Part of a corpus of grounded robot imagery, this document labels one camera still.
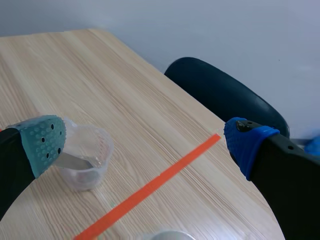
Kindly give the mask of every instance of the teal gripper pad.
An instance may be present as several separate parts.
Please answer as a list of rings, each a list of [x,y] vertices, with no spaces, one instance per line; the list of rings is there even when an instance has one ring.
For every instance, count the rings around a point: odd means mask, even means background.
[[[64,149],[66,126],[58,116],[39,116],[7,128],[20,132],[22,146],[35,178],[47,170]]]

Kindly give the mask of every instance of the wood grain tabletop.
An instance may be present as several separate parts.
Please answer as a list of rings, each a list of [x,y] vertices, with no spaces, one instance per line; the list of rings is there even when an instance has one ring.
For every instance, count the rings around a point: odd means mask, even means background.
[[[107,173],[97,188],[77,192],[50,167],[7,211],[2,240],[73,238],[224,126],[108,32],[0,38],[0,128],[47,114],[106,129],[114,141]],[[223,140],[102,239],[148,239],[163,230],[197,240],[284,239]]]

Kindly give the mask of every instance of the clear plastic cup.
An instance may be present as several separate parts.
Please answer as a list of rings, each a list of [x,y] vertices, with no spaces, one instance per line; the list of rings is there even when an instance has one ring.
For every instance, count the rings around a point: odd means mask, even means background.
[[[92,168],[74,170],[59,167],[66,184],[75,190],[86,191],[96,187],[105,176],[114,151],[114,143],[109,133],[93,125],[77,125],[64,118],[66,140],[63,152],[89,161]]]
[[[163,231],[150,240],[195,240],[191,235],[181,231]]]

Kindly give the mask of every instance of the chair backrest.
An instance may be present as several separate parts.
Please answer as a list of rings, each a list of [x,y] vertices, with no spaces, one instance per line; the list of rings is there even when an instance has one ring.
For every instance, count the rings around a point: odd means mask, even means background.
[[[202,60],[180,58],[164,75],[225,122],[233,117],[246,118],[289,137],[289,127],[277,110],[241,82]]]

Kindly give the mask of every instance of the orange tape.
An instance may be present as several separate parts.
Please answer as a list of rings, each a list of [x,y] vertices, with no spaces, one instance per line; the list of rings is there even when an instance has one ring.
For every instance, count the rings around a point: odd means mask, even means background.
[[[86,230],[76,236],[75,240],[91,240],[98,237],[101,233],[111,227],[116,221],[122,218],[125,214],[130,212],[135,206],[141,203],[144,199],[150,196],[154,191],[160,188],[173,176],[179,173],[184,167],[189,165],[193,160],[211,148],[216,142],[220,140],[220,136],[215,134],[211,136],[204,143],[196,147],[186,156],[181,158],[175,164],[163,171],[159,176],[148,182],[118,206],[114,207],[110,212],[101,217],[94,224],[89,226]]]

